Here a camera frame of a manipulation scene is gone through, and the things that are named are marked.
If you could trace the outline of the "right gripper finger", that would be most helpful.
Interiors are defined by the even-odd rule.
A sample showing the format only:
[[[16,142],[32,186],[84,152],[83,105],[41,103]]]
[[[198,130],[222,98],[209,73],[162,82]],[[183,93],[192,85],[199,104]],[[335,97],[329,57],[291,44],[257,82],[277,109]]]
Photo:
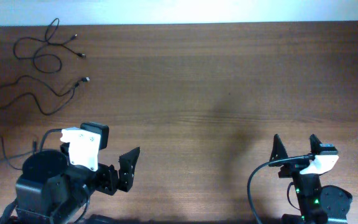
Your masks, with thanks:
[[[285,146],[278,134],[273,137],[273,147],[269,159],[269,167],[280,167],[284,164],[288,164],[287,159],[289,158]]]
[[[317,138],[315,134],[312,134],[309,137],[309,139],[310,139],[311,153],[315,155],[321,154],[322,142]]]

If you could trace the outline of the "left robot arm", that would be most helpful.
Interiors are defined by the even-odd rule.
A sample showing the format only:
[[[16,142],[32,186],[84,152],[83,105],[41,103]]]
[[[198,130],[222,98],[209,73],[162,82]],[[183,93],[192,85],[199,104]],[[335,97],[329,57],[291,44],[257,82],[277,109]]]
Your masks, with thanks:
[[[4,209],[0,223],[68,223],[80,208],[88,209],[95,191],[130,191],[140,148],[121,155],[118,170],[99,164],[92,171],[70,164],[68,147],[63,143],[59,151],[40,151],[24,162],[16,198]]]

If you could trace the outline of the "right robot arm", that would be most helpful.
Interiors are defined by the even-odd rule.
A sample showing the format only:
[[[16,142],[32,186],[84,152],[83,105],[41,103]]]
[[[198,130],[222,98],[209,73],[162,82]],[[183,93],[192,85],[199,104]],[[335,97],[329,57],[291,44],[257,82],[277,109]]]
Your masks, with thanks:
[[[352,195],[335,185],[322,186],[320,176],[329,172],[339,159],[332,144],[310,136],[311,152],[299,158],[289,157],[279,135],[273,137],[270,167],[279,167],[280,178],[291,178],[299,205],[299,215],[284,214],[282,223],[347,223]]]

